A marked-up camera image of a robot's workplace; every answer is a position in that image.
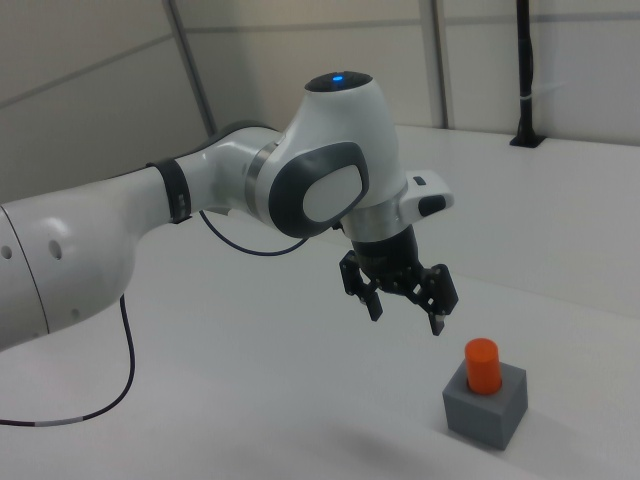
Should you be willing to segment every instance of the black cable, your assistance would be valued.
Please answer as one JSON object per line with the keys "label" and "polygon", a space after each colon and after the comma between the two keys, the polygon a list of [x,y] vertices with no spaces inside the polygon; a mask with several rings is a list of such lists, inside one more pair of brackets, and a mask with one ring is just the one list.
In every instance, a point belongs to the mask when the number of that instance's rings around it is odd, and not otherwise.
{"label": "black cable", "polygon": [[[286,248],[284,250],[276,251],[276,252],[258,252],[255,250],[249,250],[247,248],[241,247],[240,245],[236,245],[231,240],[227,239],[211,224],[211,222],[209,221],[209,219],[207,218],[207,216],[202,210],[200,211],[200,216],[202,217],[202,220],[204,220],[204,223],[211,229],[213,233],[216,234],[216,236],[220,240],[222,240],[224,243],[226,243],[230,247],[233,247],[236,250],[239,250],[243,253],[247,253],[249,255],[257,255],[260,257],[276,257],[279,255],[285,255],[287,253],[293,252],[294,250],[300,248],[308,240],[308,238],[304,238],[300,240],[298,243],[296,243],[295,245],[289,248]],[[43,421],[37,421],[37,422],[0,419],[0,425],[7,425],[12,427],[53,427],[53,426],[59,426],[59,425],[70,425],[72,423],[84,422],[86,420],[99,417],[100,415],[107,413],[109,410],[111,410],[116,405],[118,405],[122,401],[122,399],[127,396],[127,393],[129,393],[129,389],[133,384],[133,377],[135,376],[135,372],[136,372],[136,354],[133,347],[133,338],[131,336],[131,328],[129,326],[129,316],[127,315],[127,306],[125,304],[124,295],[120,297],[120,313],[122,314],[122,324],[124,325],[124,332],[127,336],[127,346],[129,348],[129,378],[127,379],[127,384],[125,385],[124,389],[113,402],[111,402],[106,407],[101,408],[100,410],[96,410],[95,412],[89,413],[87,415],[83,415],[81,417],[63,418],[60,420],[43,420]]]}
{"label": "black cable", "polygon": [[202,220],[204,221],[204,223],[207,225],[207,227],[209,227],[209,229],[216,234],[216,236],[222,240],[224,243],[226,243],[227,245],[229,245],[232,248],[235,248],[236,250],[242,252],[242,253],[247,253],[249,255],[256,255],[258,257],[277,257],[279,255],[285,255],[287,253],[291,253],[294,250],[297,250],[298,248],[300,248],[302,245],[304,245],[304,243],[309,240],[308,238],[303,238],[302,240],[300,240],[298,243],[296,243],[295,245],[289,247],[289,248],[285,248],[284,250],[278,250],[276,252],[258,252],[256,250],[249,250],[248,248],[244,248],[241,247],[240,245],[236,245],[235,243],[233,243],[231,240],[229,240],[227,237],[225,237],[224,235],[222,235],[222,233],[220,233],[216,227],[214,227],[211,222],[209,221],[209,219],[207,218],[207,216],[205,215],[203,210],[200,210],[200,216],[202,217]]}
{"label": "black cable", "polygon": [[133,377],[136,372],[136,354],[133,349],[133,338],[131,337],[131,328],[129,327],[129,317],[127,316],[127,307],[124,303],[124,295],[120,297],[120,313],[122,314],[122,323],[124,325],[124,332],[127,335],[127,346],[129,347],[129,379],[127,380],[127,385],[122,390],[122,393],[116,398],[113,402],[107,405],[100,410],[97,410],[93,413],[89,413],[88,415],[83,415],[81,417],[75,418],[64,418],[61,420],[45,420],[41,422],[22,422],[17,420],[0,420],[0,425],[10,425],[13,427],[53,427],[57,425],[69,425],[71,423],[84,422],[85,420],[89,420],[91,418],[98,417],[103,413],[108,412],[113,407],[118,405],[124,397],[126,397],[129,389],[131,388],[131,384],[133,383]]}

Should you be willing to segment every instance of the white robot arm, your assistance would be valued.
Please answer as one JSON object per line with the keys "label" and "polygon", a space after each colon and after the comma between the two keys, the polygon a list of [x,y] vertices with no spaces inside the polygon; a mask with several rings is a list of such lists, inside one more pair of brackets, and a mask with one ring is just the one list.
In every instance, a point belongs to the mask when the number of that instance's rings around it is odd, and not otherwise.
{"label": "white robot arm", "polygon": [[402,170],[370,76],[327,74],[305,88],[284,133],[236,124],[180,158],[0,207],[0,350],[116,302],[140,238],[205,208],[239,209],[296,238],[341,227],[354,245],[340,264],[345,291],[373,320],[376,289],[405,295],[438,334],[457,296],[444,265],[419,264],[411,225],[452,194],[433,172]]}

